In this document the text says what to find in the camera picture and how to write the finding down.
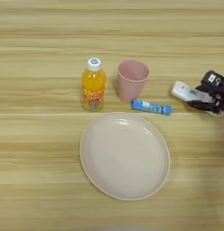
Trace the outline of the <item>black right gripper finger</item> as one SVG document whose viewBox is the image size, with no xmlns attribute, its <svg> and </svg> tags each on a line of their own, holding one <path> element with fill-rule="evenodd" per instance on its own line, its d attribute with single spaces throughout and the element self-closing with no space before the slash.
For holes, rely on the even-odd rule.
<svg viewBox="0 0 224 231">
<path fill-rule="evenodd" d="M 205 93 L 214 93 L 217 91 L 215 87 L 207 86 L 207 85 L 199 85 L 196 87 L 197 90 Z"/>
<path fill-rule="evenodd" d="M 219 114 L 222 112 L 219 103 L 208 103 L 200 100 L 192 100 L 188 102 L 188 105 L 202 111 L 211 112 L 213 114 Z"/>
</svg>

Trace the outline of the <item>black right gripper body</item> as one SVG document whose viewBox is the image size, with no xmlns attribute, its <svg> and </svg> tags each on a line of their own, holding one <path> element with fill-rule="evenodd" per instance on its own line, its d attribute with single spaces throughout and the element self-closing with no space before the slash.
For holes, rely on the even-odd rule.
<svg viewBox="0 0 224 231">
<path fill-rule="evenodd" d="M 213 109 L 214 114 L 221 114 L 224 112 L 224 86 L 215 87 L 213 89 Z"/>
</svg>

